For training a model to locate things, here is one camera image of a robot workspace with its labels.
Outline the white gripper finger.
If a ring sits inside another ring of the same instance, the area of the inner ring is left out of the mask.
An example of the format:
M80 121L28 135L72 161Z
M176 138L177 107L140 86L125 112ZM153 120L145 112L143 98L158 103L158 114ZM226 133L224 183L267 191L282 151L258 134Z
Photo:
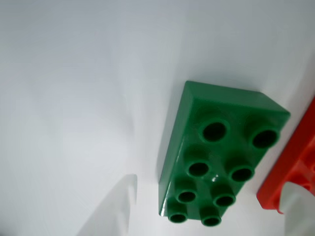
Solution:
M79 236L127 236L137 200L137 175L120 179L78 232Z
M315 196L303 186L286 182L280 195L279 211L283 214L312 214Z

